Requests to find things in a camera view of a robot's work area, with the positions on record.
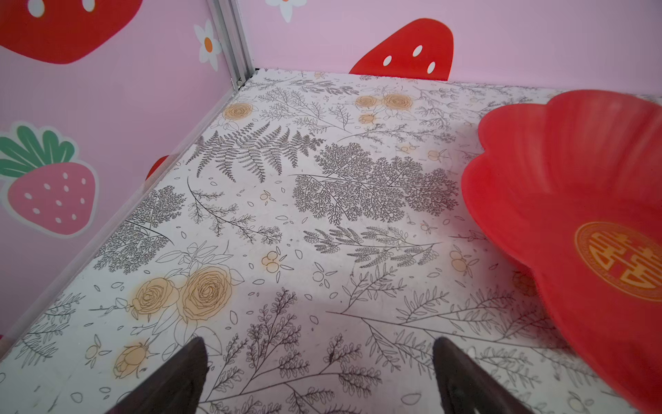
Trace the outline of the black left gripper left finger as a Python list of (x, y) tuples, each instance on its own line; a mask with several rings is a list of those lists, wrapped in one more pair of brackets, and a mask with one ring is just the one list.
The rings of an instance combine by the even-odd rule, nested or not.
[(195, 413), (208, 370), (205, 342), (196, 337), (108, 413)]

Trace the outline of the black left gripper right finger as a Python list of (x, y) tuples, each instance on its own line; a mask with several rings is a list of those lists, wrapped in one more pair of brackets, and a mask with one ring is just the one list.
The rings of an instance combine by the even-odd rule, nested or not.
[(439, 337), (434, 341), (432, 361), (443, 412), (531, 413), (451, 340)]

